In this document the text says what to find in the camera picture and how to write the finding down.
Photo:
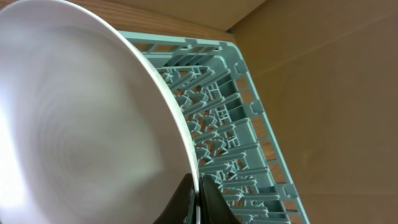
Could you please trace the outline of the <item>large pink plate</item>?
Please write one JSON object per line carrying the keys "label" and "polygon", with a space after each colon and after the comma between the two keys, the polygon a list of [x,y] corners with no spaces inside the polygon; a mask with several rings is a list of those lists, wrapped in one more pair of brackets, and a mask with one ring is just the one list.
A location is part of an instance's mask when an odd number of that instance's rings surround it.
{"label": "large pink plate", "polygon": [[152,223],[186,174],[180,107],[120,32],[68,1],[1,10],[2,223]]}

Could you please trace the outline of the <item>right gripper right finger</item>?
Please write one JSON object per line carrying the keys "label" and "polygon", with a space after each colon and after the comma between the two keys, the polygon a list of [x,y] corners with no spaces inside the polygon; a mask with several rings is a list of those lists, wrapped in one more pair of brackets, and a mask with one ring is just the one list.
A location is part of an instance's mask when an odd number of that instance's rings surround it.
{"label": "right gripper right finger", "polygon": [[202,224],[241,224],[210,175],[200,177],[199,201]]}

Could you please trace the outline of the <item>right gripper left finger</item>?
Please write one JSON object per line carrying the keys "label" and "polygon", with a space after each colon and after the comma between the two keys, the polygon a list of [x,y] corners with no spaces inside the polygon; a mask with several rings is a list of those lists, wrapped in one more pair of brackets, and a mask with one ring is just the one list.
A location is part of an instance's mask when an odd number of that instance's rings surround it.
{"label": "right gripper left finger", "polygon": [[154,224],[193,224],[196,218],[195,200],[192,175],[185,174]]}

